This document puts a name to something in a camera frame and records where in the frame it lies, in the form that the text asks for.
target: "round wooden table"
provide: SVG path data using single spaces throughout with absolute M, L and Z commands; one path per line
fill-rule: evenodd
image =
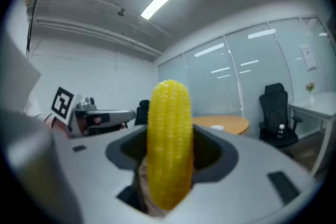
M 203 127 L 220 125 L 224 127 L 224 132 L 232 134 L 242 134 L 248 129 L 249 126 L 249 122 L 247 119 L 233 115 L 194 117 L 193 124 Z

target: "chair backrest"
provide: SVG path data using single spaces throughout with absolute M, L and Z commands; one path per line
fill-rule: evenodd
M 277 133 L 280 124 L 284 124 L 285 127 L 288 126 L 288 94 L 281 83 L 266 86 L 265 94 L 259 100 L 264 112 L 264 123 L 268 132 Z
M 137 117 L 135 118 L 135 125 L 147 124 L 149 100 L 142 100 L 137 108 Z

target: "flower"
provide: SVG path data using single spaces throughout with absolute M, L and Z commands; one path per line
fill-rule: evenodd
M 306 85 L 306 90 L 308 92 L 311 92 L 315 87 L 315 83 L 314 82 L 309 82 L 307 85 Z

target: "black office chair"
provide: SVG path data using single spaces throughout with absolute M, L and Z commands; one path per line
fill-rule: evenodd
M 281 83 L 265 86 L 265 94 L 259 98 L 264 112 L 264 122 L 259 123 L 260 139 L 276 147 L 284 148 L 299 141 L 295 133 L 296 125 L 302 122 L 294 116 L 293 129 L 288 126 L 288 95 Z M 279 134 L 279 125 L 285 126 L 283 134 Z
M 139 105 L 140 106 L 137 108 L 135 125 L 146 125 L 148 120 L 149 100 L 142 100 Z

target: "chair seat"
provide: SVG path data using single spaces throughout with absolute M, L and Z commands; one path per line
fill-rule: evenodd
M 266 134 L 263 140 L 276 148 L 283 148 L 295 144 L 299 138 L 291 128 L 287 128 L 287 134 L 282 137 L 278 137 L 276 134 Z

